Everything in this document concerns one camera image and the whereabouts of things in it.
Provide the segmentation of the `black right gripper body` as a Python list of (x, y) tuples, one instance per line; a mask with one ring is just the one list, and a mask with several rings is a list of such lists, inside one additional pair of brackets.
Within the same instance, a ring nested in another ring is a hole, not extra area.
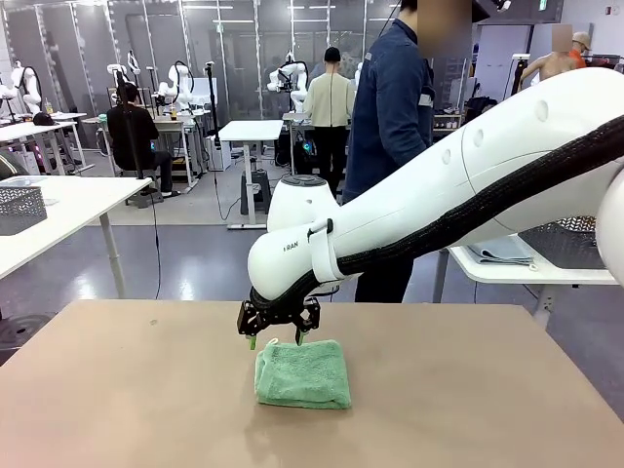
[(259, 326), (294, 324), (294, 317), (301, 312), (306, 298), (308, 297), (270, 301), (262, 297), (255, 289), (250, 292), (250, 302), (258, 311)]

